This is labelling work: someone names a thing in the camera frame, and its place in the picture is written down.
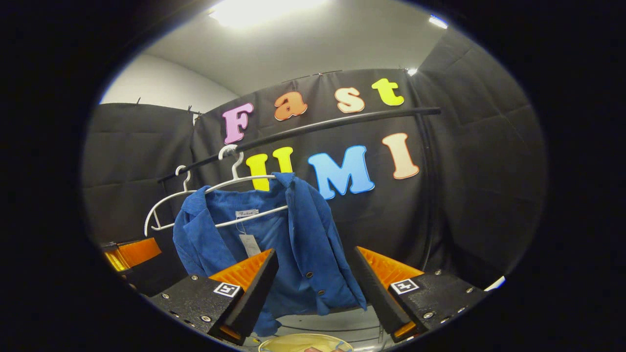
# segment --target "white plastic hanger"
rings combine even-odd
[[[222,156],[223,156],[225,151],[227,151],[227,150],[235,150],[235,148],[237,148],[237,145],[235,145],[235,144],[228,144],[228,145],[224,146],[220,150],[220,153],[217,155],[218,159],[219,160],[222,159]],[[276,178],[276,176],[274,176],[274,175],[257,175],[257,176],[247,176],[247,177],[240,178],[237,175],[237,167],[239,165],[241,165],[242,162],[244,162],[244,153],[240,152],[239,153],[239,159],[237,160],[237,162],[235,162],[233,164],[233,167],[232,167],[233,179],[230,180],[230,181],[222,182],[221,184],[215,185],[215,186],[207,189],[206,191],[204,191],[204,194],[207,194],[209,192],[213,192],[216,189],[220,189],[222,187],[225,187],[225,186],[228,186],[228,185],[232,185],[232,184],[237,184],[237,183],[243,182],[243,181],[257,180],[257,179],[275,179]],[[224,226],[228,226],[228,225],[232,225],[232,224],[238,224],[239,222],[244,222],[244,221],[247,221],[247,220],[256,219],[258,217],[262,217],[263,215],[268,215],[268,214],[279,212],[279,211],[285,210],[285,209],[288,209],[287,205],[283,205],[282,207],[278,207],[276,209],[268,210],[266,212],[262,212],[262,213],[259,213],[259,214],[251,215],[251,216],[248,216],[248,217],[243,217],[241,219],[222,222],[221,224],[215,225],[215,227],[224,227]]]
[[[176,176],[178,176],[178,172],[180,171],[180,169],[184,168],[184,165],[181,165],[179,167],[176,168]],[[165,229],[169,229],[170,227],[173,227],[174,224],[169,224],[169,225],[165,225],[165,226],[161,226],[161,223],[158,220],[158,216],[157,216],[157,212],[156,209],[159,205],[165,203],[166,201],[174,198],[174,197],[178,197],[179,195],[185,195],[185,194],[192,194],[194,193],[196,190],[187,190],[187,182],[189,182],[189,180],[191,179],[192,175],[191,173],[188,171],[187,172],[187,178],[183,181],[183,192],[178,192],[178,193],[174,193],[171,195],[168,195],[167,197],[159,200],[154,207],[152,207],[152,209],[150,209],[150,212],[148,213],[148,216],[146,217],[146,221],[143,223],[143,234],[148,237],[148,223],[150,222],[150,217],[152,216],[152,214],[154,214],[155,216],[155,220],[156,220],[156,225],[158,227],[154,227],[154,226],[150,226],[153,230],[155,231],[161,231],[161,230],[165,230]]]
[[[228,144],[226,146],[224,146],[221,150],[220,153],[218,154],[218,159],[221,160],[223,159],[223,155],[224,152],[226,152],[227,150],[235,150],[235,148],[237,148],[237,146],[235,144]],[[237,175],[237,167],[239,165],[241,165],[244,162],[244,153],[240,152],[239,153],[239,159],[237,160],[237,162],[235,162],[232,166],[232,173],[233,173],[233,179],[230,181],[226,181],[226,182],[222,182],[221,184],[215,185],[213,187],[210,187],[209,189],[207,189],[204,194],[207,194],[209,192],[212,192],[216,189],[220,189],[222,187],[228,186],[228,185],[232,185],[232,184],[236,184],[239,182],[243,182],[243,181],[249,181],[249,180],[257,180],[257,179],[275,179],[276,176],[274,175],[257,175],[257,176],[248,176],[248,177],[239,177]],[[179,167],[176,168],[176,176],[178,176],[178,172],[184,168],[184,165],[181,165]],[[191,194],[194,193],[196,190],[187,190],[187,182],[189,182],[189,180],[191,179],[191,174],[189,172],[187,172],[187,179],[185,179],[185,181],[183,181],[183,192],[178,192],[178,193],[174,193],[171,194],[161,200],[159,200],[153,207],[152,209],[150,209],[150,212],[148,213],[148,216],[146,217],[146,221],[143,224],[143,234],[148,237],[148,223],[150,222],[150,217],[152,216],[152,214],[154,214],[155,220],[156,220],[156,225],[158,227],[154,227],[151,226],[151,228],[155,231],[161,231],[161,230],[165,230],[165,229],[169,229],[170,227],[173,227],[174,224],[169,224],[169,225],[165,225],[165,226],[161,226],[161,223],[159,223],[158,217],[157,217],[157,213],[156,213],[156,209],[159,205],[161,205],[162,203],[174,198],[174,197],[178,197],[179,195],[185,195],[185,194]],[[215,227],[223,227],[223,226],[228,226],[228,225],[232,225],[232,224],[237,224],[239,222],[243,222],[246,220],[252,220],[252,219],[256,219],[258,217],[262,217],[263,215],[267,215],[267,214],[271,214],[271,213],[275,213],[281,210],[285,210],[287,209],[288,206],[284,205],[282,207],[278,207],[276,209],[272,209],[272,210],[268,210],[266,212],[262,212],[259,214],[255,214],[255,215],[251,215],[248,217],[243,217],[241,219],[237,219],[237,220],[233,220],[233,221],[227,221],[227,222],[223,222],[221,224],[217,224],[215,225]]]

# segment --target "hanger hook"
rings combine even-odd
[[[236,144],[226,144],[222,149],[220,149],[220,152],[218,153],[217,158],[221,160],[223,159],[224,152],[232,152],[235,149],[237,149]],[[244,153],[239,152],[239,159],[237,160],[237,162],[233,164],[233,167],[232,167],[233,180],[239,179],[239,176],[237,175],[237,167],[241,165],[242,162],[244,162]]]
[[[176,176],[178,176],[178,173],[179,173],[180,169],[185,168],[185,167],[186,167],[186,166],[184,166],[184,165],[181,165],[181,166],[177,167],[177,168],[176,168],[176,172],[174,172],[174,174],[175,174]],[[187,192],[187,182],[189,182],[189,180],[190,180],[190,179],[191,179],[191,177],[192,177],[192,173],[191,173],[191,172],[186,171],[186,173],[187,173],[187,179],[185,179],[185,180],[183,181],[183,190],[184,190],[185,192]]]

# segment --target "white ceiling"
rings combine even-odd
[[[242,96],[320,72],[416,68],[445,32],[429,17],[392,0],[327,0],[251,28],[223,27],[201,14],[145,53]]]

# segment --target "orange part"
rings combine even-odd
[[[141,264],[161,254],[154,237],[119,246],[120,254],[130,267]]]
[[[395,337],[398,338],[398,337],[400,337],[400,336],[410,332],[414,328],[415,328],[415,323],[410,321],[407,325],[404,325],[402,328],[399,328],[398,331],[393,333],[393,335],[395,335]]]
[[[257,275],[261,266],[265,262],[270,251],[261,252],[256,256],[252,256],[244,261],[238,262],[220,272],[209,276],[209,279],[226,282],[227,284],[239,285],[244,291],[248,291],[248,287],[252,284],[252,280]]]
[[[376,276],[386,289],[389,289],[389,286],[394,282],[424,274],[423,271],[419,271],[414,267],[395,261],[382,254],[359,246],[357,246],[357,248],[361,254],[363,254],[367,263],[372,267],[372,270],[374,270],[374,273],[376,273]]]
[[[235,338],[236,340],[239,340],[241,338],[241,335],[239,335],[238,333],[236,333],[235,331],[233,331],[231,328],[229,328],[226,325],[220,326],[220,330],[230,335],[231,337]]]
[[[115,270],[124,271],[141,264],[161,254],[154,238],[149,238],[129,244],[121,244],[112,251],[105,252],[105,257],[111,262]]]

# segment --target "foam letter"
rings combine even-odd
[[[382,144],[389,147],[396,171],[393,178],[396,180],[406,179],[417,175],[419,167],[413,164],[409,149],[406,147],[406,139],[409,138],[406,133],[394,133],[382,139]]]
[[[365,151],[366,148],[362,145],[353,145],[346,149],[341,168],[326,153],[309,157],[309,164],[315,168],[319,193],[325,199],[335,197],[335,192],[331,190],[329,183],[332,182],[339,193],[344,195],[348,189],[350,178],[352,178],[352,186],[350,186],[352,193],[367,192],[374,189],[374,182],[369,179],[367,174]]]
[[[397,87],[397,83],[389,82],[387,78],[381,78],[372,85],[372,88],[377,89],[378,93],[381,95],[382,102],[391,106],[402,105],[402,103],[404,103],[403,96],[396,96],[393,93],[393,89]]]
[[[257,154],[246,159],[245,164],[250,167],[250,175],[267,175],[265,171],[265,162],[267,161],[267,154]],[[270,190],[270,182],[268,179],[252,180],[254,189],[258,190]]]
[[[272,156],[278,159],[278,165],[280,166],[280,172],[293,172],[291,168],[291,158],[289,155],[294,152],[292,147],[282,147],[274,150]]]
[[[292,116],[302,115],[309,107],[302,101],[302,95],[297,91],[290,91],[276,99],[274,103],[278,109],[274,113],[276,120],[283,121]]]
[[[247,103],[233,110],[226,111],[222,115],[224,120],[226,120],[225,144],[244,139],[244,134],[239,132],[239,126],[244,129],[248,127],[248,114],[246,113],[251,113],[252,111],[254,111],[254,106],[251,103]]]
[[[356,88],[339,88],[335,92],[335,99],[339,100],[337,107],[343,113],[357,113],[365,108],[365,101],[359,98]]]

